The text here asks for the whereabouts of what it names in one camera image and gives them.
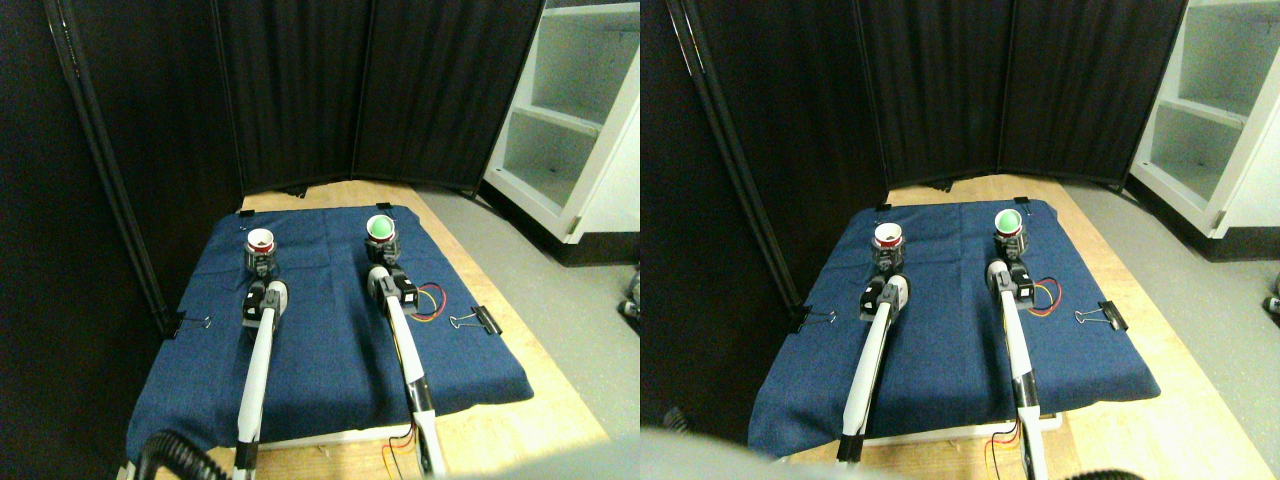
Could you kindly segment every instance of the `blue cloth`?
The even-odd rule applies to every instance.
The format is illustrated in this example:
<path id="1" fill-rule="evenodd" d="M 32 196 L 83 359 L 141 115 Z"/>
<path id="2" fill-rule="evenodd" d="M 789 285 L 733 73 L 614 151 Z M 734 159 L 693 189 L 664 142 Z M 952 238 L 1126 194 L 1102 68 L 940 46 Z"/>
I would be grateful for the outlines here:
<path id="1" fill-rule="evenodd" d="M 874 273 L 870 241 L 877 220 L 902 225 L 911 289 L 890 328 L 868 438 L 1011 420 L 1005 330 L 984 279 L 996 257 L 996 212 L 1010 207 L 1019 209 L 1027 225 L 1024 259 L 1032 278 L 1053 276 L 1065 291 L 1048 317 L 1020 315 L 1042 411 L 1158 396 L 1156 379 L 1124 330 L 1073 317 L 1073 311 L 1094 310 L 1106 298 L 1048 204 L 1032 201 L 1027 210 L 1014 201 L 864 210 L 850 220 L 809 293 L 814 312 L 835 310 L 838 320 L 788 335 L 756 396 L 750 447 L 787 456 L 840 438 L 870 325 L 856 320 L 856 303 Z M 1047 287 L 1056 297 L 1057 289 Z M 1048 303 L 1043 292 L 1037 298 L 1041 306 Z M 1124 305 L 1117 307 L 1124 311 Z"/>
<path id="2" fill-rule="evenodd" d="M 390 326 L 365 293 L 365 221 L 379 212 L 372 206 L 297 210 L 243 220 L 247 229 L 275 234 L 279 278 L 289 288 L 271 351 L 262 442 L 408 422 Z M 531 398 L 525 370 L 500 337 L 449 325 L 449 315 L 471 314 L 476 301 L 417 215 L 401 206 L 390 215 L 410 279 L 438 283 L 448 293 L 438 319 L 408 321 L 436 415 Z M 236 444 L 255 338 L 239 321 L 250 280 L 242 259 L 247 230 L 241 225 L 236 215 L 218 221 L 187 285 L 179 310 L 188 317 L 210 316 L 212 325 L 180 332 L 161 346 L 129 422 L 125 448 L 134 462 L 147 438 L 163 429 L 177 430 L 202 449 Z M 420 305 L 431 311 L 430 300 Z M 503 319 L 495 320 L 500 325 Z"/>

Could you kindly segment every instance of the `folding screen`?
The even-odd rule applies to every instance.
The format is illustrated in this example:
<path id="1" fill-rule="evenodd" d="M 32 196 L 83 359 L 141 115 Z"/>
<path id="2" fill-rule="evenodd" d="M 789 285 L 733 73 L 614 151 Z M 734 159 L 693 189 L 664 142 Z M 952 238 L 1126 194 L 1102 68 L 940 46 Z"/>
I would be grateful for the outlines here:
<path id="1" fill-rule="evenodd" d="M 695 431 L 745 443 L 755 388 L 782 346 L 787 303 L 744 212 L 667 5 L 644 3 L 640 18 L 641 183 L 675 187 L 646 187 L 640 196 L 648 289 L 641 421 L 660 425 L 678 410 Z"/>
<path id="2" fill-rule="evenodd" d="M 995 170 L 1012 1 L 859 1 L 892 187 Z"/>
<path id="3" fill-rule="evenodd" d="M 884 200 L 846 3 L 641 5 L 641 421 L 746 442 L 852 212 Z M 813 76 L 812 72 L 823 72 Z M 841 78 L 841 82 L 831 82 Z"/>
<path id="4" fill-rule="evenodd" d="M 349 178 L 371 3 L 216 5 L 243 192 Z"/>
<path id="5" fill-rule="evenodd" d="M 376 3 L 352 174 L 475 189 L 541 3 Z"/>
<path id="6" fill-rule="evenodd" d="M 0 477 L 102 479 L 160 340 L 45 6 L 0 4 Z"/>
<path id="7" fill-rule="evenodd" d="M 104 151 L 174 310 L 214 221 L 242 198 L 212 10 L 201 0 L 69 0 L 64 13 L 74 15 Z"/>
<path id="8" fill-rule="evenodd" d="M 1185 6 L 1016 1 L 1000 169 L 1121 183 Z"/>

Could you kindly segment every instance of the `white bookshelf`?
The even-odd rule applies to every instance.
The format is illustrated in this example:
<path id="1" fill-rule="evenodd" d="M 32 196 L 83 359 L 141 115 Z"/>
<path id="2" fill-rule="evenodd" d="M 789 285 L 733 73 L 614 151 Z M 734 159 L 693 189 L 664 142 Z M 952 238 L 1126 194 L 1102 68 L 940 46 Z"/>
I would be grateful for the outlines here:
<path id="1" fill-rule="evenodd" d="M 1132 174 L 1208 238 L 1280 225 L 1280 1 L 1198 0 L 1185 12 Z"/>
<path id="2" fill-rule="evenodd" d="M 639 172 L 639 3 L 552 4 L 543 10 L 485 180 L 566 243 L 581 238 L 582 225 L 637 232 L 639 184 L 630 188 L 630 179 L 639 178 L 630 172 Z M 591 207 L 600 201 L 634 206 L 635 214 Z"/>

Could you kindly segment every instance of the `black binder clip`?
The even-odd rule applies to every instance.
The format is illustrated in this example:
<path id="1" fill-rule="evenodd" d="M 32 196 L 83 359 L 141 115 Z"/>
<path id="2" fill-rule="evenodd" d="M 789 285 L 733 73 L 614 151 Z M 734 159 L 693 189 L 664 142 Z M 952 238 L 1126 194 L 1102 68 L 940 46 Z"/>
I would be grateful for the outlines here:
<path id="1" fill-rule="evenodd" d="M 188 323 L 188 321 L 198 321 L 201 325 L 200 326 L 182 326 L 182 324 Z M 192 317 L 187 316 L 186 311 L 177 311 L 177 312 L 170 312 L 168 315 L 168 317 L 165 317 L 164 332 L 161 332 L 161 334 L 164 334 L 164 338 L 168 338 L 168 339 L 172 340 L 174 338 L 178 338 L 178 332 L 182 332 L 182 330 L 195 330 L 195 329 L 207 329 L 209 325 L 212 325 L 212 324 L 214 324 L 214 320 L 210 319 L 210 317 L 207 317 L 207 316 L 204 317 L 204 319 L 192 319 Z"/>
<path id="2" fill-rule="evenodd" d="M 1092 314 L 1102 312 L 1106 319 L 1089 319 Z M 1097 321 L 1103 324 L 1110 324 L 1112 330 L 1129 330 L 1129 324 L 1124 321 L 1124 316 L 1120 315 L 1120 310 L 1116 308 L 1115 302 L 1106 301 L 1098 302 L 1098 310 L 1089 311 L 1075 311 L 1075 321 L 1084 325 L 1085 321 Z"/>
<path id="3" fill-rule="evenodd" d="M 475 317 L 476 323 L 468 324 L 468 323 L 463 323 L 462 321 L 462 320 L 466 320 L 466 319 L 470 319 L 470 317 Z M 471 307 L 471 315 L 467 315 L 467 316 L 457 317 L 457 316 L 452 316 L 451 315 L 449 316 L 449 325 L 453 325 L 453 328 L 456 328 L 456 329 L 463 328 L 463 326 L 479 326 L 479 328 L 483 328 L 484 333 L 486 333 L 489 335 L 493 335 L 493 334 L 502 335 L 502 328 L 498 326 L 498 323 L 493 320 L 493 315 L 489 315 L 489 308 L 485 308 L 484 305 L 477 306 L 477 307 Z"/>

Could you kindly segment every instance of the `wooden surface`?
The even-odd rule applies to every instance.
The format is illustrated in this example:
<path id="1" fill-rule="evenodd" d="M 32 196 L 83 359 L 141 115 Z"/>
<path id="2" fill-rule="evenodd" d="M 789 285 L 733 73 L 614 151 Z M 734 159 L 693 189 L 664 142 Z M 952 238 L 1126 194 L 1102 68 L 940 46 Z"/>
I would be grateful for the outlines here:
<path id="1" fill-rule="evenodd" d="M 444 461 L 451 474 L 494 472 L 571 447 L 607 440 L 595 416 L 570 385 L 541 343 L 507 303 L 489 276 L 458 244 L 440 219 L 413 189 L 378 182 L 339 182 L 307 189 L 306 198 L 284 193 L 260 193 L 244 198 L 244 209 L 257 211 L 328 209 L 390 202 L 412 210 L 440 251 L 471 289 L 476 302 L 502 324 L 503 340 L 520 360 L 534 388 L 534 398 L 518 403 L 475 406 L 439 417 L 438 430 Z M 465 355 L 460 353 L 460 361 Z M 379 479 L 384 442 L 360 442 L 329 447 L 306 447 L 259 452 L 260 479 Z M 234 451 L 210 451 L 229 472 Z M 404 477 L 416 477 L 412 454 L 399 454 Z M 394 466 L 392 475 L 396 475 Z"/>
<path id="2" fill-rule="evenodd" d="M 927 187 L 895 189 L 890 192 L 888 204 L 951 204 L 1018 196 L 1043 200 L 1057 209 L 1059 223 L 1102 293 L 1124 312 L 1129 338 L 1162 390 L 1160 397 L 1147 401 L 1103 402 L 1066 412 L 1062 428 L 1044 434 L 1050 476 L 1060 479 L 1121 468 L 1146 479 L 1274 479 L 1160 310 L 1057 182 L 1015 175 L 982 177 L 957 182 L 950 193 Z M 983 443 L 986 440 L 974 439 L 868 448 L 863 461 L 911 477 L 986 479 L 992 475 L 991 453 L 983 453 Z M 1020 451 L 997 449 L 996 456 L 1002 477 L 1023 477 Z M 791 458 L 794 462 L 832 462 L 836 443 Z"/>

